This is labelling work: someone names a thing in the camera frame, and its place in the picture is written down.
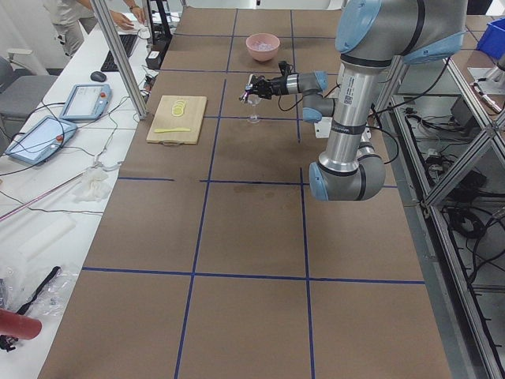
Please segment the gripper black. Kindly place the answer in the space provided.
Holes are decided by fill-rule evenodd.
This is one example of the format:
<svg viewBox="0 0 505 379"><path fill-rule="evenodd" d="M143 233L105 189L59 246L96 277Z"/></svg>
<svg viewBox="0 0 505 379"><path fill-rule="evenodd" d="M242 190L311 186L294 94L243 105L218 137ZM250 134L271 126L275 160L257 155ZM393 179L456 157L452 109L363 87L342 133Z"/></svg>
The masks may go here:
<svg viewBox="0 0 505 379"><path fill-rule="evenodd" d="M287 94L287 77L267 79L265 76L252 76L252 94L262 99L271 99L273 96Z"/></svg>

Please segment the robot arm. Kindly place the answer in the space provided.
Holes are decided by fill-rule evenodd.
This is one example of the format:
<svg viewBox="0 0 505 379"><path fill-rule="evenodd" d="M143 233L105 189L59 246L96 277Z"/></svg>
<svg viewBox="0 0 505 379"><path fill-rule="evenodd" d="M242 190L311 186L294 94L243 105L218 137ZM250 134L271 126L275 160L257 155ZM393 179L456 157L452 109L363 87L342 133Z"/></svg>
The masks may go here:
<svg viewBox="0 0 505 379"><path fill-rule="evenodd" d="M241 100L300 93L306 122L330 117L327 147L309 167L312 195L320 201L366 201L385 180L383 161L365 136L378 76L395 56L412 65L458 52L466 11L465 1L350 1L335 41L343 65L338 98L322 95L326 73L293 73L283 63L280 77L251 76Z"/></svg>

